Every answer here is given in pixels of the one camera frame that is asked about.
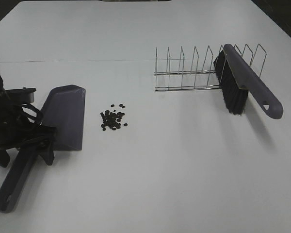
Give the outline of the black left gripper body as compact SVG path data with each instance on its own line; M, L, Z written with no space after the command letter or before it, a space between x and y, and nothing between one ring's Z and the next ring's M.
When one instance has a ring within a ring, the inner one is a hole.
M42 124L43 114L32 104L0 104L0 150L55 140L57 128Z

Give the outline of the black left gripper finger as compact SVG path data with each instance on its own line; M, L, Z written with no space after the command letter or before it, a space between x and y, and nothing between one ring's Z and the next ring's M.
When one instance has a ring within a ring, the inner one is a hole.
M0 150L0 166L7 167L10 162L10 156L6 150Z
M48 166L51 166L53 164L54 161L53 141L51 141L50 139L45 139L39 142L36 148L36 152Z

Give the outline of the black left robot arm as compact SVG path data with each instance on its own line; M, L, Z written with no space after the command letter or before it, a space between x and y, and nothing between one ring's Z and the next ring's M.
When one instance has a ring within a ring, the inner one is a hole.
M54 160L55 127L42 125L43 113L32 105L35 88L5 90L0 75L0 166L7 167L7 150L33 147L47 165Z

